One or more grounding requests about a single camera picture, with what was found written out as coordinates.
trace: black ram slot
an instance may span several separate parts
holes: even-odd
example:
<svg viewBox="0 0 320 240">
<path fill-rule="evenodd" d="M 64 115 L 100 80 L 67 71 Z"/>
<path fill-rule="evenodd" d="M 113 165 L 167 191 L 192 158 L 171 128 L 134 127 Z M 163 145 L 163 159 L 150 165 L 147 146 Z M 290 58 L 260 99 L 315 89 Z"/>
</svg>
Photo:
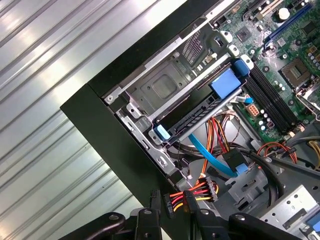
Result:
<svg viewBox="0 0 320 240">
<path fill-rule="evenodd" d="M 298 122 L 297 117 L 286 105 L 281 96 L 277 93 L 277 91 L 256 65 L 250 71 L 250 76 L 256 81 L 258 86 L 265 93 L 269 94 L 271 101 L 273 101 L 274 103 L 274 106 L 279 110 L 279 112 L 282 114 L 282 117 L 288 122 L 288 124 L 290 126 L 294 126 Z"/>
<path fill-rule="evenodd" d="M 259 88 L 257 83 L 251 77 L 247 78 L 245 87 L 248 90 L 249 94 L 265 110 L 265 112 L 274 122 L 274 125 L 279 130 L 287 129 L 290 127 L 274 107 L 273 103 L 270 101 L 270 98 L 261 90 L 261 88 Z"/>
</svg>

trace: yellow wire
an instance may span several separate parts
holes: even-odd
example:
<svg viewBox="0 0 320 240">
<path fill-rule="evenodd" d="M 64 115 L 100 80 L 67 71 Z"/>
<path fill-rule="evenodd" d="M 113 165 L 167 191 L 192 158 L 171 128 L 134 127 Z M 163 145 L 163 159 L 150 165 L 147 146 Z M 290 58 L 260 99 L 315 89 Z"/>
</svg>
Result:
<svg viewBox="0 0 320 240">
<path fill-rule="evenodd" d="M 227 141 L 226 135 L 225 135 L 225 133 L 224 133 L 224 130 L 223 130 L 220 122 L 219 122 L 217 119 L 215 119 L 215 118 L 214 118 L 214 120 L 215 120 L 216 124 L 218 125 L 218 127 L 219 127 L 219 129 L 220 129 L 220 131 L 221 131 L 221 135 L 222 135 L 222 137 L 223 137 L 223 139 L 224 139 L 224 145 L 226 146 L 226 150 L 229 151 L 230 148 L 229 148 L 229 146 L 228 146 L 228 141 Z"/>
<path fill-rule="evenodd" d="M 318 157 L 318 165 L 315 167 L 316 169 L 320 168 L 320 147 L 318 146 L 317 142 L 309 141 L 310 147 L 313 148 L 317 157 Z"/>
<path fill-rule="evenodd" d="M 175 208 L 173 209 L 173 211 L 177 211 L 178 208 L 180 208 L 184 203 L 179 203 L 177 206 L 175 206 Z"/>
<path fill-rule="evenodd" d="M 207 196 L 207 197 L 199 197 L 199 198 L 196 198 L 195 200 L 197 200 L 197 201 L 202 201 L 202 200 L 209 200 L 209 199 L 211 199 L 210 196 Z"/>
<path fill-rule="evenodd" d="M 196 198 L 195 200 L 197 200 L 197 201 L 202 201 L 202 200 L 210 200 L 210 199 L 211 199 L 211 197 L 208 196 L 208 197 L 199 197 L 199 198 Z M 177 211 L 177 209 L 180 208 L 183 204 L 184 204 L 183 202 L 179 203 L 177 206 L 175 206 L 175 208 L 173 209 L 173 211 L 174 211 L 174 212 Z"/>
</svg>

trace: wire bundle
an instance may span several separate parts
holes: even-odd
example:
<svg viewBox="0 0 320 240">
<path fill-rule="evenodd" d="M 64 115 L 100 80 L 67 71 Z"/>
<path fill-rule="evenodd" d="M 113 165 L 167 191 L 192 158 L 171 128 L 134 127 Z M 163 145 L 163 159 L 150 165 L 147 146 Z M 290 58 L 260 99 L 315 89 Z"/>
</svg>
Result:
<svg viewBox="0 0 320 240">
<path fill-rule="evenodd" d="M 278 143 L 278 142 L 275 142 L 275 141 L 271 141 L 271 142 L 267 142 L 266 144 L 262 145 L 262 146 L 259 148 L 257 154 L 260 155 L 261 151 L 262 151 L 265 147 L 267 147 L 267 148 L 266 148 L 265 151 L 264 151 L 264 154 L 263 154 L 264 157 L 267 157 L 267 156 L 268 156 L 268 151 L 269 151 L 270 149 L 272 149 L 273 147 L 281 147 L 285 152 L 291 150 L 291 147 L 285 146 L 285 145 L 283 145 L 283 144 L 281 144 L 281 143 Z M 297 162 L 298 162 L 297 154 L 296 154 L 295 152 L 293 152 L 293 153 L 290 153 L 289 156 L 290 156 L 290 158 L 292 159 L 292 162 L 293 162 L 294 164 L 297 164 Z"/>
<path fill-rule="evenodd" d="M 202 182 L 189 189 L 189 191 L 193 193 L 196 201 L 212 199 L 210 190 L 205 186 L 205 184 L 206 184 L 205 182 Z M 218 191 L 219 191 L 219 187 L 217 184 L 215 184 L 215 193 L 217 194 Z M 174 212 L 177 211 L 177 209 L 184 204 L 183 198 L 184 198 L 184 195 L 182 191 L 174 194 L 170 194 L 171 204 Z"/>
<path fill-rule="evenodd" d="M 318 146 L 318 142 L 317 141 L 308 141 L 307 145 L 309 147 L 311 147 L 316 153 L 316 156 L 318 158 L 318 164 L 315 166 L 315 169 L 319 170 L 319 168 L 320 168 L 320 147 Z"/>
<path fill-rule="evenodd" d="M 234 137 L 232 142 L 229 143 L 227 140 L 226 134 L 225 134 L 225 129 L 226 129 L 227 122 L 231 120 L 231 116 L 235 117 L 238 120 L 239 126 L 237 129 L 236 136 Z M 239 121 L 238 117 L 234 114 L 231 114 L 231 113 L 223 113 L 223 114 L 217 115 L 216 117 L 211 117 L 207 121 L 207 125 L 206 125 L 206 128 L 207 128 L 206 149 L 207 149 L 207 151 L 211 154 L 214 153 L 215 134 L 216 134 L 217 142 L 220 145 L 220 151 L 219 151 L 219 154 L 216 154 L 215 157 L 217 157 L 223 153 L 229 152 L 230 151 L 230 144 L 232 144 L 239 135 L 240 126 L 241 125 L 240 125 L 240 121 Z M 206 172 L 207 166 L 208 166 L 208 160 L 205 159 L 199 178 L 203 178 L 206 176 L 205 172 Z"/>
</svg>

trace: blue drive release tab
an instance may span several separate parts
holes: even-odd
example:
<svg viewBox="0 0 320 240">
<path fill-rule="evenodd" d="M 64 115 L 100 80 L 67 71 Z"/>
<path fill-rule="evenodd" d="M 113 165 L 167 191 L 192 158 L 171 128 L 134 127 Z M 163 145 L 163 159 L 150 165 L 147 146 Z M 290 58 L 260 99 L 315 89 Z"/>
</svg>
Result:
<svg viewBox="0 0 320 240">
<path fill-rule="evenodd" d="M 162 141 L 166 141 L 171 137 L 162 125 L 156 126 L 153 130 L 159 136 L 159 138 L 161 138 Z"/>
<path fill-rule="evenodd" d="M 218 94 L 221 99 L 226 98 L 241 85 L 239 79 L 229 68 L 218 76 L 209 86 Z"/>
</svg>

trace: corrugated metal wall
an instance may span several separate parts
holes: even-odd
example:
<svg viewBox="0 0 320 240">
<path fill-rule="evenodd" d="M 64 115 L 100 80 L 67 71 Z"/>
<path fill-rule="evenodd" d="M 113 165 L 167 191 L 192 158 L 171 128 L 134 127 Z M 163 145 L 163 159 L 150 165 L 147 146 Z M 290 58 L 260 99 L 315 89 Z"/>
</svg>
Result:
<svg viewBox="0 0 320 240">
<path fill-rule="evenodd" d="M 185 1 L 0 0 L 1 240 L 139 207 L 59 107 Z"/>
</svg>

